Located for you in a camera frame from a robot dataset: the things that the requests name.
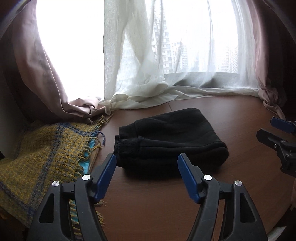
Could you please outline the black sweatpants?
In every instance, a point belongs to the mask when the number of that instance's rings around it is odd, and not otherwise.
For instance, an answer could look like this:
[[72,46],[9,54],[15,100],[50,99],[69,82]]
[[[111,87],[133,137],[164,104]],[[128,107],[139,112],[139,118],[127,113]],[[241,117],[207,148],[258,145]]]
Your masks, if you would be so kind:
[[180,154],[208,172],[219,169],[229,157],[227,145],[196,108],[142,118],[120,127],[113,153],[117,166],[128,176],[148,180],[179,177]]

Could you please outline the turquoise cloth under blanket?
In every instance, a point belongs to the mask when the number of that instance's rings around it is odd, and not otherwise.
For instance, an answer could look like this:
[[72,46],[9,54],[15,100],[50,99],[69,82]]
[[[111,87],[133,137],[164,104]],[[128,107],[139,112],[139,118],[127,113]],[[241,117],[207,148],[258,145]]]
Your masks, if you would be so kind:
[[[83,174],[86,175],[89,172],[90,167],[90,155],[92,153],[92,149],[95,146],[96,141],[90,140],[88,142],[88,149],[84,151],[82,158],[79,160],[79,166],[83,169]],[[74,200],[69,201],[70,205],[70,215],[71,215],[71,222],[74,231],[74,235],[81,237],[81,230],[79,226],[77,211],[76,211],[76,203]]]

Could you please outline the yellow plaid fringed blanket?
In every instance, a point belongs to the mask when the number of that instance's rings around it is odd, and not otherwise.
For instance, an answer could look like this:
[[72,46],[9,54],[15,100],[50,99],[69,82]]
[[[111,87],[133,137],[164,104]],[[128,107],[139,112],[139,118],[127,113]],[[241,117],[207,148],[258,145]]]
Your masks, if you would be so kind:
[[90,140],[96,141],[92,152],[105,144],[98,136],[108,120],[101,116],[91,125],[34,123],[27,128],[14,158],[1,160],[1,211],[30,229],[50,185],[76,182],[84,175],[78,162]]

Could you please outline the pink right drape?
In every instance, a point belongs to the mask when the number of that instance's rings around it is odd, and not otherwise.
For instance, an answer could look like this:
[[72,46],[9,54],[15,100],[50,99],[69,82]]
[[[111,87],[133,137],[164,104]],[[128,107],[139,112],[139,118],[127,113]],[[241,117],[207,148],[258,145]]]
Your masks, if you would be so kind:
[[280,37],[271,10],[264,1],[247,1],[255,40],[255,76],[259,98],[266,109],[285,120],[282,107],[286,102],[283,90],[283,57]]

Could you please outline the pink drape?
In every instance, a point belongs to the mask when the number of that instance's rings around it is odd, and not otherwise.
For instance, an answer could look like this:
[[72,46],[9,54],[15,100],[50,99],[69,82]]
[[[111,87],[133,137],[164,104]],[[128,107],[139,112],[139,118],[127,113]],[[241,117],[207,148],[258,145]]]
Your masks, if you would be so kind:
[[266,109],[285,120],[282,107],[286,102],[283,90],[283,57],[280,37],[271,10],[264,1],[247,1],[255,40],[255,76],[259,98]]
[[69,101],[42,46],[36,8],[37,1],[30,1],[13,21],[13,49],[22,81],[58,118],[91,124],[93,117],[106,112],[105,107],[95,97]]

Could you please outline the white sheer curtain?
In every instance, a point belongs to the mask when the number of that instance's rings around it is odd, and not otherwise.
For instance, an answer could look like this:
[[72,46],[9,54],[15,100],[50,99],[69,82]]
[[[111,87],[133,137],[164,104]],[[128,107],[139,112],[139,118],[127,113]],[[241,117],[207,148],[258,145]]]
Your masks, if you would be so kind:
[[105,112],[258,96],[247,1],[105,1]]

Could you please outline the pink left drape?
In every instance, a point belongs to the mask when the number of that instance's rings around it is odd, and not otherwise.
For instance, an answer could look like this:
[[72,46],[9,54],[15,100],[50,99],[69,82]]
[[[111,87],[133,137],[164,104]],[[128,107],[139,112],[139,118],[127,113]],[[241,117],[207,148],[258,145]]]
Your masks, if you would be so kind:
[[37,1],[30,1],[13,21],[13,49],[22,81],[58,118],[91,124],[93,117],[106,112],[105,107],[95,97],[69,101],[42,46],[36,8]]

